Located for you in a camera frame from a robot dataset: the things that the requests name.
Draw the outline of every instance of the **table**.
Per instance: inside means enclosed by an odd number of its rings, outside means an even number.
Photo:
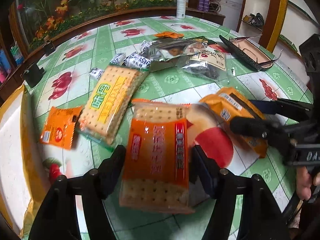
[[[39,137],[48,111],[52,106],[71,108],[86,103],[96,81],[89,76],[90,69],[105,69],[112,57],[119,52],[127,55],[134,51],[140,52],[143,40],[153,40],[153,34],[163,31],[176,31],[185,37],[205,36],[219,44],[219,35],[240,37],[241,35],[215,23],[196,17],[178,20],[175,17],[149,17],[121,21],[90,30],[61,44],[48,57],[43,56],[38,62],[45,69],[41,82],[31,89],[34,125]],[[274,55],[260,45],[254,43],[271,59]],[[202,97],[217,92],[220,87],[233,86],[248,99],[270,100],[262,86],[264,81],[272,88],[279,98],[312,103],[312,94],[300,79],[280,60],[265,72],[253,72],[237,58],[230,56],[227,67],[233,68],[235,77],[230,83],[212,83],[192,76],[173,67],[151,73],[134,94],[134,98],[146,98],[167,103],[196,103]],[[65,93],[52,86],[53,81],[66,72],[71,72],[72,80]],[[116,144],[126,146],[129,134],[132,108],[128,108],[118,134]],[[282,124],[295,121],[280,115],[268,116]],[[111,152],[95,142],[79,136],[76,148],[67,151],[50,145],[39,144],[44,165],[59,163],[60,171],[67,177],[83,175],[91,168],[97,168],[103,159],[110,157]],[[271,192],[283,211],[295,190],[295,170],[282,165],[279,153],[269,148],[264,159],[257,155],[244,152],[234,146],[234,155],[228,166],[234,174],[250,177],[255,173],[263,176]],[[105,201],[105,207],[111,226],[118,239],[201,239],[214,207],[214,200],[207,199],[199,181],[191,185],[190,191],[196,212],[191,215],[169,215],[141,212],[120,208],[118,203],[120,184],[115,192]],[[236,239],[242,206],[242,196],[237,196],[236,209],[229,239]],[[77,198],[77,213],[83,239],[89,239],[81,206],[81,197]]]

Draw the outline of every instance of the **blue bottle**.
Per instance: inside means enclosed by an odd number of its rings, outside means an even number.
[[[209,11],[210,0],[204,0],[203,11]]]
[[[199,11],[203,11],[203,5],[204,5],[204,0],[199,0],[199,3],[198,3],[198,10]]]

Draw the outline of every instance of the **orange biscuit package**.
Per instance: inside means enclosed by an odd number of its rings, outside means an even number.
[[[223,87],[216,94],[202,98],[200,102],[206,103],[227,124],[235,116],[265,119],[258,108],[232,87]],[[260,158],[266,156],[268,145],[265,140],[244,136],[243,139]]]
[[[51,107],[40,136],[41,143],[70,150],[81,109],[81,106],[69,109]]]
[[[121,206],[166,213],[188,207],[187,107],[135,104],[124,162]]]

